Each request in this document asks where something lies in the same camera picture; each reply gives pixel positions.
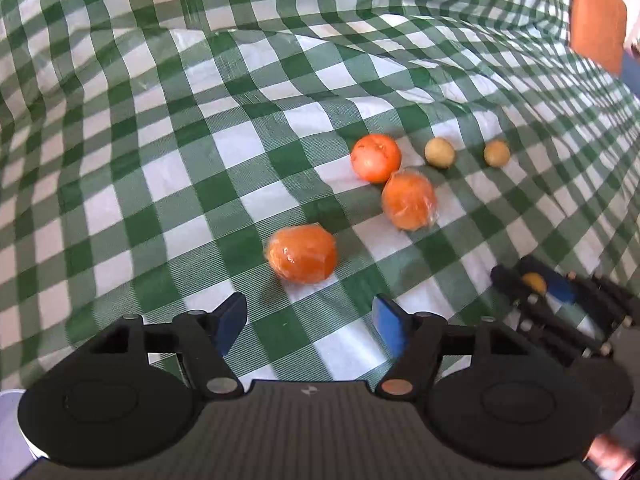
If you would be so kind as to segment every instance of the round black disc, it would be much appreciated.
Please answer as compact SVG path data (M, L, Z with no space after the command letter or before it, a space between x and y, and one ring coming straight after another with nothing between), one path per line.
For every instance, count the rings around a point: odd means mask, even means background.
M176 442L193 418L190 389L126 354L90 354L53 368L22 396L25 437L53 462L124 465Z
M533 468L583 457L596 436L595 397L560 368L502 357L436 383L427 403L435 431L492 465Z
M611 359L576 359L569 375L600 399L599 433L609 431L631 406L634 385L626 370Z

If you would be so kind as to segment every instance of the metal pin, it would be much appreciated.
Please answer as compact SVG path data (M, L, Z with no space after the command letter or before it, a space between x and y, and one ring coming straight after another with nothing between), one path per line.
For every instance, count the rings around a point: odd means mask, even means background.
M230 377L215 377L207 381L207 390L213 394L225 395L234 392L238 382Z
M404 379L388 379L382 383L382 391L389 395L406 395L414 389L414 386Z

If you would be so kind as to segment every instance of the logo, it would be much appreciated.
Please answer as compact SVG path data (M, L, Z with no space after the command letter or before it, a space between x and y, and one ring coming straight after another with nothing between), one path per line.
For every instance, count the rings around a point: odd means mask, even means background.
M315 395L316 393L318 393L318 389L312 384L308 384L306 388L302 388L300 391L304 393L307 397L311 397L312 395Z

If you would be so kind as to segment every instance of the screw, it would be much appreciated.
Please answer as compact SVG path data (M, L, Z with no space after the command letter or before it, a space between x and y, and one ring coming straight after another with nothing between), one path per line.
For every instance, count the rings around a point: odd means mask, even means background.
M234 392L238 382L230 377L215 377L207 381L207 390L212 394L225 395Z

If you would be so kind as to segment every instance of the yellow ball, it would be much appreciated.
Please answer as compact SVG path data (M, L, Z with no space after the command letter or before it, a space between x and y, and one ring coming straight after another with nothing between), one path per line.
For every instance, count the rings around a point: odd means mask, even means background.
M484 147L484 160L492 168L504 166L510 157L509 147L503 140L491 140Z
M546 282L545 279L537 272L527 272L522 277L522 281L535 290L540 296L546 294Z
M427 142L424 147L424 157L432 166L446 170L456 160L456 150L453 149L448 140L436 137Z

